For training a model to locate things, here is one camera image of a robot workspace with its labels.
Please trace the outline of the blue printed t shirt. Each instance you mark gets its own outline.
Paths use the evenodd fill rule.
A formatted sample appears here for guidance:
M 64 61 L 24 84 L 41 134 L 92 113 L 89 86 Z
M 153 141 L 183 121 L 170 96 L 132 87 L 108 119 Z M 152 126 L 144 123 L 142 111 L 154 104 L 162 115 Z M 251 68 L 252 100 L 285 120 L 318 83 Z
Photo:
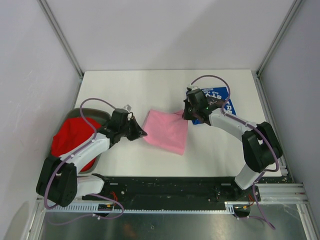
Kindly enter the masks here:
M 208 103 L 212 107 L 212 112 L 216 109 L 221 109 L 223 106 L 223 109 L 225 112 L 236 115 L 235 108 L 230 99 L 226 104 L 224 104 L 229 95 L 226 87 L 216 87 L 216 88 L 209 87 L 209 88 L 204 88 L 204 89 L 199 88 L 199 89 L 202 90 L 203 93 L 205 94 L 206 99 L 208 100 Z M 192 120 L 192 123 L 194 125 L 202 124 L 198 120 Z

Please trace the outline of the pink t shirt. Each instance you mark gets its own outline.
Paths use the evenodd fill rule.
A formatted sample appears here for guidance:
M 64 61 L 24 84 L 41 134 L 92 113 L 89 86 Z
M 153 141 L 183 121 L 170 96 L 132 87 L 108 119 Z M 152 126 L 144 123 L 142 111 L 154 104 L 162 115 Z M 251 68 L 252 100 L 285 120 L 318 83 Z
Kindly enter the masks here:
M 143 130 L 144 140 L 155 147 L 182 156 L 187 145 L 188 121 L 183 119 L 183 110 L 168 113 L 149 110 Z

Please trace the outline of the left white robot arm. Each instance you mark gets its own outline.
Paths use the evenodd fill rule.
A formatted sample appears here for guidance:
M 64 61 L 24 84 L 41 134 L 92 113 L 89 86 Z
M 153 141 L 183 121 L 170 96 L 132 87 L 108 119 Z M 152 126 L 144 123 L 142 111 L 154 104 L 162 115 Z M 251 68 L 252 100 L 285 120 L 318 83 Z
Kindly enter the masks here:
M 48 156 L 36 185 L 36 193 L 46 202 L 66 207 L 74 199 L 94 194 L 98 199 L 105 200 L 110 196 L 111 188 L 105 184 L 100 175 L 79 176 L 83 167 L 95 157 L 108 151 L 122 137 L 134 141 L 148 134 L 139 126 L 132 112 L 117 108 L 110 120 L 83 143 L 58 157 Z

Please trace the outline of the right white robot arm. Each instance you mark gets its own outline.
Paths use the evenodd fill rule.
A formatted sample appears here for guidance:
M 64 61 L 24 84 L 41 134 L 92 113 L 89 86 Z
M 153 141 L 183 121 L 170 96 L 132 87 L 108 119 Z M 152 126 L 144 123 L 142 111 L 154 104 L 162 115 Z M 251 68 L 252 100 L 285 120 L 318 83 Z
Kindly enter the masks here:
M 182 117 L 222 129 L 241 141 L 245 164 L 234 178 L 236 185 L 230 188 L 230 194 L 235 200 L 242 201 L 249 194 L 248 188 L 269 171 L 270 165 L 275 164 L 275 171 L 279 170 L 278 159 L 283 156 L 283 149 L 270 123 L 241 119 L 226 112 L 223 105 L 224 102 L 217 98 L 210 103 L 201 89 L 188 87 Z

